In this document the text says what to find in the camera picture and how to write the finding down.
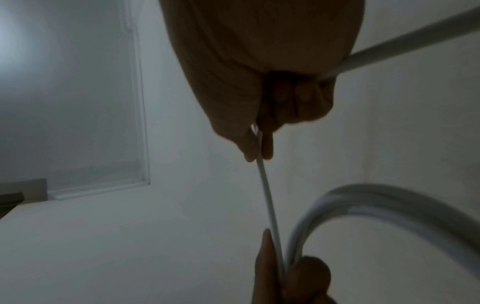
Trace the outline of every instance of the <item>hand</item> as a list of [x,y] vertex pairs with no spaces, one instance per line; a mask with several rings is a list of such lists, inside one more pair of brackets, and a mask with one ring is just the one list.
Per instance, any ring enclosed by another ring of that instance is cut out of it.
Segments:
[[269,230],[265,230],[255,263],[252,304],[335,304],[327,295],[330,270],[315,257],[303,257],[278,284],[277,261]]
[[313,121],[333,106],[335,79],[315,76],[351,52],[364,0],[160,0],[173,49],[217,134],[247,161],[263,132],[263,158],[273,132]]

